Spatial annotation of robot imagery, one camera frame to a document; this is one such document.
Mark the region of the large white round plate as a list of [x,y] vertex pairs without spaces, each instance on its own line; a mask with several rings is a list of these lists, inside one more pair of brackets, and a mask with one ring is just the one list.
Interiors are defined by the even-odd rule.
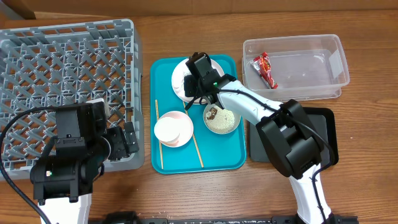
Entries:
[[[191,75],[188,67],[186,66],[186,62],[188,58],[183,59],[175,68],[172,73],[171,81],[172,81],[172,88],[175,94],[184,102],[189,103],[193,97],[185,96],[184,90],[184,77],[187,75]],[[222,77],[224,75],[224,71],[221,66],[213,59],[211,59],[211,66],[212,68],[216,69],[219,75]],[[200,102],[200,99],[196,99],[193,103],[194,105],[205,105],[207,104],[205,100]]]

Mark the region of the brown food scrap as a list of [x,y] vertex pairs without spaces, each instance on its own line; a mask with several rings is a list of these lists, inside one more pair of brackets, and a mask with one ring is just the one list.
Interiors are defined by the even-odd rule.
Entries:
[[207,120],[213,120],[217,114],[218,110],[215,107],[210,108],[207,112],[206,112],[206,119]]

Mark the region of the red snack wrapper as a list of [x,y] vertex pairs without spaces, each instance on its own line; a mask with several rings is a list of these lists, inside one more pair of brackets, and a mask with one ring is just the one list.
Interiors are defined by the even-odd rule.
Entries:
[[277,89],[278,84],[272,77],[271,63],[266,52],[263,52],[259,56],[255,57],[251,61],[251,65],[270,89]]

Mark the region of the clear plastic waste bin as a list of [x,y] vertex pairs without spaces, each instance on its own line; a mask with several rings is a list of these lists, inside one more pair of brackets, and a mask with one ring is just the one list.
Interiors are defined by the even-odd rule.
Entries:
[[[264,52],[269,56],[276,89],[269,88],[251,65]],[[276,101],[337,98],[350,83],[345,52],[335,34],[246,40],[242,73],[246,88]]]

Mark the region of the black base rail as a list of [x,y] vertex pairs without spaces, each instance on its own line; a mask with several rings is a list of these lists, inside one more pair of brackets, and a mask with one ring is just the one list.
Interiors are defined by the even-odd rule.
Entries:
[[299,224],[304,223],[298,215],[273,216],[267,218],[213,218],[213,219],[169,219],[139,218],[136,212],[110,213],[100,221],[89,221],[100,224]]

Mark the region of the grey plastic dishwasher rack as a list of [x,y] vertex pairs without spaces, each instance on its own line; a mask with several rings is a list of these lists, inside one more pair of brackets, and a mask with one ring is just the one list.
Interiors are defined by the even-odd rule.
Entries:
[[108,172],[144,163],[141,38],[129,19],[1,31],[1,125],[47,106],[102,99],[108,127],[127,129],[132,152],[105,162]]

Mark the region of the wooden chopstick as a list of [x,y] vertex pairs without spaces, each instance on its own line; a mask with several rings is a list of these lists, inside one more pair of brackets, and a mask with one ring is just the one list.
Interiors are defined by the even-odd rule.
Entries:
[[[156,124],[159,121],[159,106],[158,106],[158,100],[155,100],[155,112],[156,112]],[[161,164],[161,169],[164,169],[164,160],[163,160],[163,152],[162,152],[162,143],[158,139],[159,143],[159,155],[160,155],[160,164]]]
[[[182,101],[182,103],[183,103],[183,107],[184,107],[184,112],[189,117],[188,111],[185,109],[185,102]],[[199,150],[199,147],[198,147],[198,144],[197,144],[197,139],[195,137],[195,132],[193,132],[193,134],[192,134],[192,139],[193,139],[193,142],[195,144],[195,148],[196,148],[196,151],[197,151],[197,156],[198,156],[198,159],[200,161],[201,168],[204,168],[203,159],[201,157],[201,153],[200,153],[200,150]]]

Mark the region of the white rice grains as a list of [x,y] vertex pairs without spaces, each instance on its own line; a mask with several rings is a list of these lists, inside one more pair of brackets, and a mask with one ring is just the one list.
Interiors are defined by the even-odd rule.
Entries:
[[215,133],[224,134],[229,132],[233,128],[235,123],[233,112],[221,109],[218,106],[212,106],[212,107],[215,107],[218,110],[218,112],[213,120],[207,120],[205,113],[206,125],[209,127],[210,130],[212,130]]

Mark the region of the pink small bowl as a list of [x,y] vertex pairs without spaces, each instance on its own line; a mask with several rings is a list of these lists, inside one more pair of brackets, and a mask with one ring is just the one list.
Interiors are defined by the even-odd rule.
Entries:
[[160,118],[164,117],[171,117],[175,118],[178,120],[179,128],[180,128],[180,136],[177,139],[177,142],[168,144],[165,142],[162,142],[165,146],[168,147],[182,147],[184,146],[189,140],[192,138],[193,134],[193,123],[191,119],[183,112],[181,111],[170,111],[166,114],[163,114]]

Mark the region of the black food waste tray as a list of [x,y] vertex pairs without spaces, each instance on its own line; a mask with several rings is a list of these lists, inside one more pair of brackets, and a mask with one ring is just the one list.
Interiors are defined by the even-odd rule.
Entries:
[[[335,156],[332,165],[336,165],[339,161],[339,155],[336,138],[335,116],[332,110],[328,108],[305,107],[304,111],[308,115],[318,134],[331,146]],[[248,137],[249,157],[254,162],[270,163],[254,124],[249,123]]]

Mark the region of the white paper napkin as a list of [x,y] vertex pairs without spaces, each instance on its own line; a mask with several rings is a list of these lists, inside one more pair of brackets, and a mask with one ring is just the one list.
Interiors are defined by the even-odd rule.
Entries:
[[180,136],[178,120],[171,117],[160,118],[154,126],[156,138],[162,142],[172,144]]

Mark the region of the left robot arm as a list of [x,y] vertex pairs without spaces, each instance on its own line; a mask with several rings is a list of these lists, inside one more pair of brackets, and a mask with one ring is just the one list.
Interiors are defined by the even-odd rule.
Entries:
[[93,183],[107,160],[137,152],[134,125],[107,126],[103,99],[55,109],[57,135],[50,138],[30,171],[42,223],[88,223]]

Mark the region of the teal plastic serving tray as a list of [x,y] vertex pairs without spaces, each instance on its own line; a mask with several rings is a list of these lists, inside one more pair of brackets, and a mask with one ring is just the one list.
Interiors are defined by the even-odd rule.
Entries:
[[150,69],[150,141],[153,168],[161,174],[183,174],[240,168],[246,160],[244,122],[228,134],[216,134],[204,123],[205,105],[193,105],[188,114],[193,121],[193,132],[203,159],[200,161],[193,140],[182,147],[162,146],[164,169],[161,169],[159,143],[154,134],[156,123],[155,100],[158,100],[159,117],[170,111],[183,111],[182,100],[172,89],[172,73],[183,57],[163,58]]

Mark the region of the grey-green small bowl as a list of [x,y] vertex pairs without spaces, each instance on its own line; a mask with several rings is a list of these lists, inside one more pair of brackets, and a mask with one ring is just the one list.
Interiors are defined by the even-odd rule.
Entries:
[[216,134],[228,134],[238,127],[241,117],[219,106],[207,105],[203,112],[203,120],[210,131]]

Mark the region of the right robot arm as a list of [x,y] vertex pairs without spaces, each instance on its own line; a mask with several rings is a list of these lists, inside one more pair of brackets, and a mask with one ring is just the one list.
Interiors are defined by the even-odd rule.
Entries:
[[297,202],[300,223],[331,223],[320,173],[321,153],[329,144],[316,132],[302,105],[268,100],[247,89],[229,74],[220,75],[208,54],[195,52],[186,62],[190,74],[184,78],[185,96],[204,99],[237,113],[254,124],[271,164],[289,178]]

